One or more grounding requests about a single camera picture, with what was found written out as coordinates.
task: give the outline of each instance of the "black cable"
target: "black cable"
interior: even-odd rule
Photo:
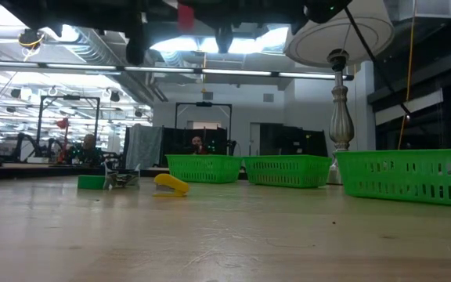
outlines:
[[[351,22],[352,27],[354,27],[354,30],[356,31],[356,34],[358,35],[359,40],[361,41],[361,44],[363,45],[363,47],[365,48],[366,52],[368,53],[368,56],[370,57],[370,59],[372,60],[373,64],[375,65],[375,67],[377,68],[377,71],[379,72],[379,75],[381,76],[382,80],[384,81],[386,87],[389,89],[389,91],[391,92],[391,94],[396,93],[396,91],[392,88],[392,84],[391,82],[388,80],[387,75],[385,74],[384,70],[382,70],[381,65],[378,63],[377,58],[375,58],[375,56],[372,53],[372,50],[370,49],[370,47],[368,46],[368,43],[366,43],[365,38],[363,37],[363,34],[361,33],[361,31],[359,30],[358,25],[356,24],[356,22],[354,21],[354,17],[352,16],[351,12],[349,11],[348,7],[344,8],[344,11],[346,13],[346,15],[349,18],[349,21]],[[411,112],[405,107],[405,104],[403,102],[401,102],[399,104],[399,106],[405,111],[406,114],[411,114]]]

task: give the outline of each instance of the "basket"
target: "basket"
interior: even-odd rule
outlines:
[[[78,176],[78,189],[102,190],[106,181],[104,175],[80,175]]]
[[[451,205],[451,150],[338,152],[345,192]]]
[[[308,155],[245,157],[248,181],[253,184],[315,188],[327,184],[329,157]]]
[[[170,174],[187,182],[233,183],[242,159],[221,155],[167,155]]]

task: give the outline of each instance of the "wooden table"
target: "wooden table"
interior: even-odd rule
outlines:
[[[0,182],[0,281],[451,281],[451,207],[192,184]]]

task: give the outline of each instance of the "green plastic basket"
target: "green plastic basket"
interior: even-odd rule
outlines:
[[[337,153],[345,192],[451,205],[451,150]]]
[[[166,155],[170,174],[187,182],[233,183],[242,159],[220,155]]]
[[[297,188],[326,185],[331,161],[308,155],[244,158],[250,183]]]
[[[80,175],[78,176],[78,189],[102,190],[105,181],[104,175]]]

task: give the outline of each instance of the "orange cord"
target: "orange cord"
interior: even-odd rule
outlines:
[[[413,32],[415,30],[415,15],[417,14],[417,0],[414,1],[412,28],[410,30],[410,57],[408,61],[408,81],[406,83],[406,102],[410,100],[410,89],[412,84],[412,59],[413,59]],[[401,123],[401,131],[399,132],[398,150],[401,150],[401,143],[403,141],[403,133],[405,132],[406,114],[403,115],[403,122]]]

